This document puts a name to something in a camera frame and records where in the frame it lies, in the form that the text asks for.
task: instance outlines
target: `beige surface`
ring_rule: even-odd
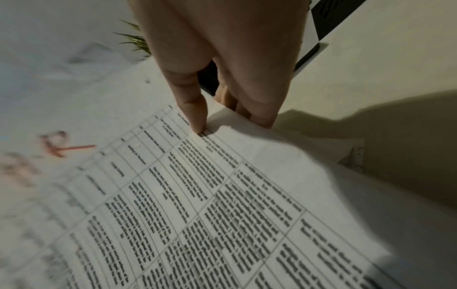
[[[457,207],[455,11],[367,0],[295,77],[275,128],[364,138],[367,174]]]

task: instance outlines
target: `red ink mark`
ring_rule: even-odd
[[[10,152],[6,154],[7,156],[15,159],[17,162],[16,164],[2,164],[2,171],[3,174],[12,177],[15,179],[20,185],[25,187],[33,187],[33,183],[30,182],[26,177],[21,175],[20,170],[26,170],[27,172],[37,175],[40,171],[31,163],[29,162],[24,156],[17,152]]]
[[[58,141],[57,143],[53,143],[51,141],[51,138],[55,139],[56,137],[60,137],[60,141]],[[95,145],[87,145],[87,146],[75,146],[75,147],[63,148],[62,146],[64,146],[68,142],[68,133],[65,131],[62,131],[62,130],[48,134],[48,135],[42,135],[41,140],[44,143],[45,150],[49,154],[59,157],[59,158],[65,157],[63,154],[60,153],[61,151],[64,151],[64,150],[90,149],[90,148],[95,147]]]

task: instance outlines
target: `hand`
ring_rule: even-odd
[[[308,0],[129,0],[192,129],[208,108],[197,71],[218,67],[215,100],[270,128],[287,95]]]

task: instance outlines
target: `human hand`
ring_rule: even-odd
[[[270,128],[287,95],[308,0],[129,0],[148,46],[192,129],[208,108],[197,72],[218,67],[214,99]]]

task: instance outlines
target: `sheet of paper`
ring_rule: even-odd
[[[0,287],[454,284],[453,214],[210,111],[196,135],[172,102],[4,214]]]

